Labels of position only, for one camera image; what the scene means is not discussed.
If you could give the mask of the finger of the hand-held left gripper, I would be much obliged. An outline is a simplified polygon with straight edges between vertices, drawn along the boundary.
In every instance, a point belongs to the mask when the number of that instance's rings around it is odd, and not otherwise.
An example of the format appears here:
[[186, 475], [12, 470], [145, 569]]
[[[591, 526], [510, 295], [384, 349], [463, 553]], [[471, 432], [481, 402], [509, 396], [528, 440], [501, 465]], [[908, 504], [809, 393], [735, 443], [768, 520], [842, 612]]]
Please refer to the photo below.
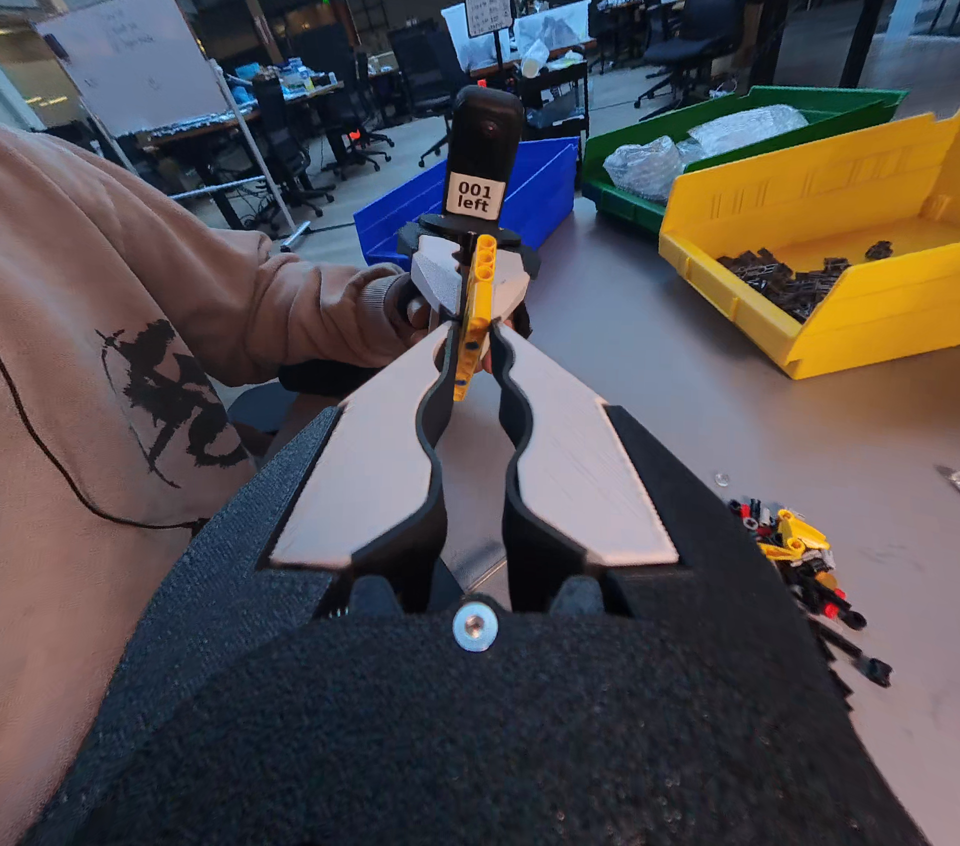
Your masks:
[[495, 257], [491, 289], [491, 320], [508, 320], [524, 301], [531, 276], [519, 252], [498, 249]]
[[461, 245], [454, 239], [422, 232], [411, 261], [416, 289], [438, 321], [463, 321], [464, 273]]

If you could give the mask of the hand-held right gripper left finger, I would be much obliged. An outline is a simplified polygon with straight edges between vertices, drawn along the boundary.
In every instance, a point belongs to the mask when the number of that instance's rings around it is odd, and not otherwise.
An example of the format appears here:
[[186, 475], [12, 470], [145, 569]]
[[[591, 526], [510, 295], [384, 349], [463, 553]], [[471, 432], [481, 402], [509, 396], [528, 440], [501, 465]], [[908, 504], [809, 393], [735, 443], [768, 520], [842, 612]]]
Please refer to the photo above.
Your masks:
[[428, 557], [447, 536], [436, 447], [454, 405], [459, 327], [441, 324], [336, 410], [332, 429], [285, 514], [275, 567], [365, 569], [390, 533], [426, 528]]

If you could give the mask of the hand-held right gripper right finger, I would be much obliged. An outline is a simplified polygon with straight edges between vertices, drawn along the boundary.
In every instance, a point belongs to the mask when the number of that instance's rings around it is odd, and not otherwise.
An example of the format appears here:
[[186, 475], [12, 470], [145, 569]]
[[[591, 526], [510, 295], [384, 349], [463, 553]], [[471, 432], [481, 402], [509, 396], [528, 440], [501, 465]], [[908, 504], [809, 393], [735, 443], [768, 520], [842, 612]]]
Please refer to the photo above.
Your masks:
[[570, 541], [588, 564], [678, 564], [606, 399], [510, 327], [493, 328], [490, 356], [520, 511]]

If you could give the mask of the long yellow building beam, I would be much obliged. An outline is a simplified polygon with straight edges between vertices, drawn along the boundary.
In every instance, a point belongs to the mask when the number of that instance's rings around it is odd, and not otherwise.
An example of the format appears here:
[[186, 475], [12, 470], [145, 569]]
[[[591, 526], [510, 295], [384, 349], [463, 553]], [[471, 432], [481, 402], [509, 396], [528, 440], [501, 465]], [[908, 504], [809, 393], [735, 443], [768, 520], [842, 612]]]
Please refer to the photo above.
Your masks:
[[476, 239], [466, 280], [453, 386], [453, 401], [467, 396], [492, 324], [498, 241], [490, 234]]

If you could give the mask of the pile of small building parts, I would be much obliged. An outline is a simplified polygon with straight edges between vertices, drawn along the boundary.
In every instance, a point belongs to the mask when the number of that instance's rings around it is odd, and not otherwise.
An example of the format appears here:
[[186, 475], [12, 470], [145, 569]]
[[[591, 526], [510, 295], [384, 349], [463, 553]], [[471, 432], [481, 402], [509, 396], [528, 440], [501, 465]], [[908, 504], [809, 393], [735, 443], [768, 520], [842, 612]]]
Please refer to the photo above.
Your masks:
[[866, 681], [889, 689], [892, 665], [866, 652], [849, 636], [865, 631], [868, 620], [838, 582], [834, 547], [827, 535], [797, 511], [781, 504], [766, 504], [758, 497], [732, 497], [725, 505], [805, 616], [847, 713], [854, 712], [855, 692], [835, 669], [838, 656]]

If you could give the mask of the person's left forearm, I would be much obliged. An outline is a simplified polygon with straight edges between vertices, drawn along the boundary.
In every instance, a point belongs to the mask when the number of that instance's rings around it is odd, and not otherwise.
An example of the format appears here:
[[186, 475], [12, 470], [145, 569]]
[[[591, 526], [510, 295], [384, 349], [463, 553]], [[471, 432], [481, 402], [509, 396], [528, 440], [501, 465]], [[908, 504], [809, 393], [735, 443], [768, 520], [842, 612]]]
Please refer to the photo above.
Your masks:
[[399, 267], [273, 255], [260, 233], [220, 240], [233, 256], [220, 262], [220, 296], [190, 345], [222, 384], [262, 383], [310, 360], [382, 367], [411, 348], [404, 310], [422, 294]]

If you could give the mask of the grey desk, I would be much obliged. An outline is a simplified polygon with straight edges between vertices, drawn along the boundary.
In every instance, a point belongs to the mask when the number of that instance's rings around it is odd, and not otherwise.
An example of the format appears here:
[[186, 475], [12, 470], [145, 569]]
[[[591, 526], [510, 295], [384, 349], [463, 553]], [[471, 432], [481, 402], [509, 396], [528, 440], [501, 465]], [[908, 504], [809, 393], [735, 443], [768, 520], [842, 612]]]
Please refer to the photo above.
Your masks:
[[[241, 805], [189, 792], [190, 844], [958, 844], [958, 351], [793, 380], [646, 241], [576, 212], [525, 300], [534, 347], [606, 400], [678, 564], [589, 564], [520, 509], [500, 387], [482, 372], [436, 452], [456, 605], [403, 621], [399, 739], [323, 740]], [[729, 487], [716, 485], [724, 472]], [[727, 509], [758, 498], [830, 540], [890, 664], [810, 626]]]

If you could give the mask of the person's left hand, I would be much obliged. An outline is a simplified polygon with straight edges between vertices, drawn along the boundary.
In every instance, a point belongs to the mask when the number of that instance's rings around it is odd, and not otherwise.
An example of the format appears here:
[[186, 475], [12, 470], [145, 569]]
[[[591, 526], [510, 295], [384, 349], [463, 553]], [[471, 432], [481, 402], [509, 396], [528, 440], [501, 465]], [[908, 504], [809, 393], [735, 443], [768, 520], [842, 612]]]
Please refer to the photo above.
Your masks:
[[410, 328], [407, 346], [412, 347], [426, 338], [429, 333], [438, 329], [446, 320], [447, 314], [433, 308], [422, 295], [415, 295], [406, 302], [404, 315]]

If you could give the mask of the green plastic bin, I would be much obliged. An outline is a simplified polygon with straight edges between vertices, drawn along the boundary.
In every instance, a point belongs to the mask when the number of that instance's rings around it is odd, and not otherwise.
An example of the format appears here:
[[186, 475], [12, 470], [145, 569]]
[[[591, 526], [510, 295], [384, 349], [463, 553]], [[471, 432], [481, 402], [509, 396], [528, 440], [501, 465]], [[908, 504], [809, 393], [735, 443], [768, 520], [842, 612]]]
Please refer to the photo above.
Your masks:
[[[821, 86], [754, 86], [745, 94], [728, 94], [685, 108], [677, 108], [618, 130], [594, 135], [585, 147], [582, 193], [599, 214], [630, 223], [655, 234], [661, 228], [666, 204], [643, 199], [613, 185], [603, 167], [606, 156], [623, 144], [647, 144], [667, 136], [686, 163], [682, 175], [724, 166], [740, 160], [810, 144], [893, 120], [909, 90]], [[793, 132], [719, 156], [703, 156], [689, 140], [691, 128], [732, 113], [764, 105], [786, 104], [798, 109], [809, 124]]]

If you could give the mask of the crumpled clear plastic bag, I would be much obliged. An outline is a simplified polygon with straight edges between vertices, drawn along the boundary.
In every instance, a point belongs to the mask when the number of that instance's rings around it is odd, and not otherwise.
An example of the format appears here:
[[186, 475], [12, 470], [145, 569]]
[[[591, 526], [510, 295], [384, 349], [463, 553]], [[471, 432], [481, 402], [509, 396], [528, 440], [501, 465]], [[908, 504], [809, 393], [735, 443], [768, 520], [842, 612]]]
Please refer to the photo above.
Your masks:
[[620, 145], [603, 161], [606, 175], [618, 190], [664, 205], [686, 165], [667, 135], [645, 144]]

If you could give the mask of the heap of black building parts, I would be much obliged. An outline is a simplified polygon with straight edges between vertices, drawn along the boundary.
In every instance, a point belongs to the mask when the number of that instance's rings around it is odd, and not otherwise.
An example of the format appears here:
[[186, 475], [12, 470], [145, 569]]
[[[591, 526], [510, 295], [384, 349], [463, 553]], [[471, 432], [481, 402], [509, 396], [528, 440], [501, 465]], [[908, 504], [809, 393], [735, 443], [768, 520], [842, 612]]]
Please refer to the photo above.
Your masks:
[[929, 285], [957, 271], [957, 243], [916, 219], [794, 231], [728, 228], [690, 244], [690, 286], [745, 332], [769, 326], [791, 340], [877, 339], [921, 309]]

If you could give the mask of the flat clear plastic bag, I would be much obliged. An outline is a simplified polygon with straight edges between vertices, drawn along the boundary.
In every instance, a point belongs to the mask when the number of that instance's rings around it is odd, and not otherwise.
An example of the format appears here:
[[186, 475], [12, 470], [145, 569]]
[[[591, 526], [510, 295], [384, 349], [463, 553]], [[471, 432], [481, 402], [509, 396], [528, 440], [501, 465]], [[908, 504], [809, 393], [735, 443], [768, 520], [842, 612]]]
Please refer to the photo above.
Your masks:
[[703, 157], [715, 157], [807, 127], [809, 120], [786, 104], [747, 108], [691, 128], [688, 139]]

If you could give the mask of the yellow plastic bin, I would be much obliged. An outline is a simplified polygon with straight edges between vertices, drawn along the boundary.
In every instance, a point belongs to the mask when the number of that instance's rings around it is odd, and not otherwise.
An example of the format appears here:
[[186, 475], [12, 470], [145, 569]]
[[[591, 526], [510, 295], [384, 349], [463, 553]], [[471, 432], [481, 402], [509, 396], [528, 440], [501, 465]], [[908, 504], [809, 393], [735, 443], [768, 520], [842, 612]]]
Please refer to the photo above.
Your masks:
[[[658, 251], [793, 380], [959, 342], [959, 116], [925, 113], [676, 180]], [[848, 268], [798, 322], [720, 258]]]

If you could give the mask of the person's beige sweatshirt torso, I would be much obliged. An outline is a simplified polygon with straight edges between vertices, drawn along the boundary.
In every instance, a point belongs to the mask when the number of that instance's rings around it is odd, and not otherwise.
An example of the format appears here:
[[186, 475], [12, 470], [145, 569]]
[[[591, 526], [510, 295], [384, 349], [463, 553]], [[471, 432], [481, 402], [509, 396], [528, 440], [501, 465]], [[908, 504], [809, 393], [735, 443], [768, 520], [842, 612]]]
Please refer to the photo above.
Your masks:
[[98, 156], [2, 128], [2, 844], [254, 472], [190, 345], [234, 255], [221, 235]]

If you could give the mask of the whiteboard on stand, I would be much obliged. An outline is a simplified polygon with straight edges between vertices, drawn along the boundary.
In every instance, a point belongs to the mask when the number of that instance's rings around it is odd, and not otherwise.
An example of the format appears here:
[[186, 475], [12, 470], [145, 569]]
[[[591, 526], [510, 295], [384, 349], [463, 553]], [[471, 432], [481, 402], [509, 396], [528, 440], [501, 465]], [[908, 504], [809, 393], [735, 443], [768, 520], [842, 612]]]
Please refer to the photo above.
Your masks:
[[103, 0], [31, 24], [76, 88], [80, 104], [130, 172], [135, 168], [117, 139], [154, 133], [187, 120], [226, 116], [238, 127], [259, 173], [233, 183], [199, 187], [184, 198], [262, 181], [289, 235], [282, 253], [311, 232], [296, 224], [261, 155], [222, 68], [208, 60], [176, 0]]

